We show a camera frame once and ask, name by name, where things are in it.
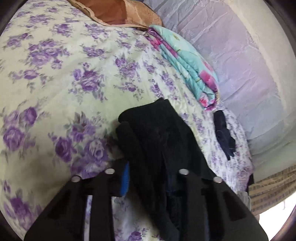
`mattress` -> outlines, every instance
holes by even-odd
[[[0,46],[0,210],[22,239],[72,175],[93,177],[122,157],[119,114],[160,97],[191,127],[209,167],[233,191],[245,190],[253,166],[240,123],[219,107],[237,145],[228,161],[213,114],[143,32],[102,26],[66,0],[29,0]],[[133,192],[113,198],[112,208],[116,240],[161,239]]]
[[[263,0],[145,0],[200,51],[219,78],[222,103],[242,124],[255,179],[296,163],[296,58]]]

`bedspread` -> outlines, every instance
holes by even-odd
[[[119,114],[160,97],[191,127],[209,167],[245,189],[252,164],[239,122],[224,110],[237,144],[227,161],[213,114],[143,32],[99,25],[66,0],[29,0],[0,46],[0,210],[22,239],[72,175],[93,177],[122,156]],[[116,241],[160,239],[133,192],[112,202]]]

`black fabric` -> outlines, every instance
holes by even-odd
[[[222,150],[224,151],[227,160],[230,160],[230,156],[234,156],[235,139],[230,135],[226,126],[226,119],[222,110],[218,110],[214,113],[214,124],[217,141],[219,142]]]
[[[92,195],[89,241],[115,241],[112,196],[122,196],[122,179],[127,161],[113,162],[114,174],[99,173],[96,177],[72,182],[59,191],[30,227],[24,241],[83,241],[85,208]]]
[[[124,111],[116,129],[131,182],[166,241],[266,241],[233,191],[215,183],[191,129],[168,100]],[[188,169],[188,175],[180,175]]]

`black cloth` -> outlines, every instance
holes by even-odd
[[[191,129],[168,100],[128,109],[118,120],[131,182],[162,239],[268,240],[236,194],[224,182],[213,182],[216,175]],[[180,169],[189,174],[178,174]]]
[[[217,141],[224,151],[227,160],[230,160],[230,156],[234,157],[236,151],[235,139],[231,137],[230,132],[227,129],[226,119],[222,110],[218,110],[214,113],[214,124]]]

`purple flower print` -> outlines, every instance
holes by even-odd
[[[33,3],[32,8],[45,7],[46,5],[47,4],[45,2]]]
[[[53,26],[52,32],[56,34],[61,34],[62,36],[70,37],[72,34],[72,28],[69,27],[67,23],[55,24]]]
[[[30,12],[30,11],[18,12],[17,17],[20,18],[20,17],[23,17],[23,16],[25,16],[25,15],[27,15],[29,13],[32,13],[32,12]]]
[[[20,41],[17,38],[13,38],[13,37],[9,38],[9,40],[7,41],[7,46],[8,47],[14,46],[14,48],[20,47],[21,46]]]
[[[104,139],[95,138],[89,141],[84,147],[85,153],[97,161],[107,161],[108,153],[106,148],[107,141]]]
[[[68,50],[61,46],[60,42],[53,39],[40,41],[38,44],[30,44],[28,49],[30,53],[26,59],[26,64],[35,65],[37,68],[52,61],[52,69],[60,69],[63,61],[59,60],[58,57],[70,55]]]
[[[57,13],[59,10],[56,7],[48,7],[46,8],[46,11]]]
[[[137,69],[139,69],[139,63],[131,59],[126,59],[124,54],[115,59],[115,64],[119,68],[120,75],[126,79],[133,79],[135,75],[139,76]]]
[[[69,90],[69,93],[74,93],[78,97],[78,101],[82,102],[82,95],[87,92],[91,92],[95,99],[100,99],[102,102],[107,100],[104,97],[102,88],[105,87],[105,76],[99,74],[100,70],[89,70],[89,64],[83,63],[83,72],[80,69],[75,69],[72,75],[75,81],[72,82],[73,89]]]
[[[72,15],[74,16],[78,16],[78,15],[81,15],[81,11],[77,8],[71,8],[71,12],[72,12]]]
[[[19,112],[17,110],[11,112],[9,115],[4,117],[4,122],[7,125],[14,124],[18,122]]]
[[[49,56],[45,55],[44,53],[40,53],[38,51],[31,53],[32,58],[32,64],[36,66],[42,66],[45,65],[49,61]]]
[[[72,140],[69,138],[60,137],[56,147],[56,154],[63,159],[64,162],[71,161]]]
[[[64,17],[64,20],[66,23],[75,23],[75,22],[79,22],[79,20],[73,20],[72,18],[66,18]]]
[[[121,40],[116,40],[115,41],[116,43],[118,43],[118,46],[119,47],[123,47],[123,48],[127,48],[127,49],[130,49],[131,48],[131,44],[129,43],[125,43],[125,42],[122,42]]]
[[[153,56],[153,57],[154,57],[154,59],[158,62],[159,65],[165,67],[165,62],[164,62],[163,59],[159,59],[159,58],[156,57],[156,56]]]
[[[25,40],[25,39],[31,39],[32,35],[30,35],[29,33],[24,33],[24,34],[20,34],[20,35],[16,35],[16,36],[10,36],[6,46],[4,46],[4,48],[10,47],[12,49],[18,48],[21,46],[21,41]]]
[[[181,113],[181,114],[179,114],[180,115],[180,117],[183,119],[183,121],[187,124],[187,125],[189,125],[189,121],[188,121],[188,114],[187,113]]]
[[[104,35],[105,38],[109,36],[108,31],[104,28],[98,25],[97,23],[93,24],[85,24],[85,27],[87,31],[89,32],[90,36],[92,36],[94,39],[99,39],[100,35]]]
[[[145,69],[148,71],[149,74],[155,73],[155,67],[153,65],[148,65],[147,61],[143,61]]]
[[[38,73],[35,70],[28,69],[24,71],[24,78],[27,80],[35,79],[38,76]]]
[[[78,81],[81,78],[81,70],[80,69],[75,69],[72,73],[72,75],[74,76],[75,80]]]
[[[29,126],[34,125],[37,119],[37,112],[34,107],[29,107],[25,109],[20,115],[20,121],[25,122]]]
[[[55,59],[51,65],[52,69],[61,69],[62,68],[62,62],[61,60]]]
[[[120,38],[128,38],[128,35],[123,33],[122,31],[116,31]]]
[[[29,203],[23,202],[19,197],[15,197],[10,199],[10,204],[19,221],[19,226],[24,230],[28,230],[36,218],[36,214],[33,214],[30,210]]]
[[[142,240],[142,235],[140,232],[132,232],[131,235],[128,238],[128,241],[141,241]]]
[[[44,41],[40,41],[39,45],[42,47],[54,47],[57,45],[57,43],[53,39],[47,39]]]
[[[18,128],[10,127],[3,136],[5,145],[11,151],[16,151],[20,148],[25,134],[22,133]]]
[[[202,125],[203,120],[200,118],[197,118],[196,114],[192,114],[192,117],[198,132],[203,135],[205,132],[205,127],[203,127]]]
[[[21,198],[15,197],[10,199],[10,204],[16,216],[31,215],[29,204],[23,202]]]
[[[99,57],[100,59],[106,58],[104,56],[104,54],[105,54],[104,49],[96,49],[95,45],[93,45],[91,47],[85,47],[82,45],[82,47],[83,47],[83,52],[90,58],[94,58],[94,57]]]
[[[73,141],[81,142],[85,135],[93,136],[95,133],[95,126],[88,118],[86,118],[85,114],[82,112],[80,116],[75,113],[75,120],[70,133],[70,136],[73,137]]]
[[[13,213],[13,211],[9,208],[9,206],[7,205],[7,203],[3,203],[3,206],[4,206],[4,210],[5,210],[5,213],[8,217],[12,218],[12,219],[15,219],[15,214]]]
[[[3,30],[3,32],[8,31],[8,30],[12,27],[12,25],[13,25],[12,22],[8,23],[8,24],[6,25],[6,27],[5,27],[5,29]]]
[[[174,85],[174,81],[169,77],[168,73],[165,73],[163,71],[163,74],[161,75],[161,79],[165,82],[165,85],[169,88],[171,92],[176,89]]]
[[[53,20],[53,18],[45,14],[39,14],[35,16],[30,16],[29,23],[33,25],[37,23],[42,23],[42,25],[48,25],[49,20]]]
[[[137,87],[131,82],[125,82],[121,86],[114,85],[114,88],[117,88],[119,90],[122,90],[123,92],[129,91],[133,93],[133,96],[137,98],[137,100],[141,99],[141,95],[144,93],[142,89]]]
[[[138,51],[144,51],[145,53],[147,52],[146,48],[148,44],[142,43],[139,40],[136,40],[135,47],[138,49]]]
[[[9,186],[9,184],[7,183],[6,180],[4,180],[4,182],[3,182],[3,184],[2,184],[2,188],[3,188],[3,191],[4,191],[4,192],[8,192],[8,193],[10,193],[10,191],[11,191],[11,188],[10,188],[10,186]]]
[[[159,98],[164,98],[163,93],[161,92],[158,84],[155,82],[154,79],[148,80],[149,82],[152,83],[152,86],[150,86],[150,90],[154,93],[155,97]]]

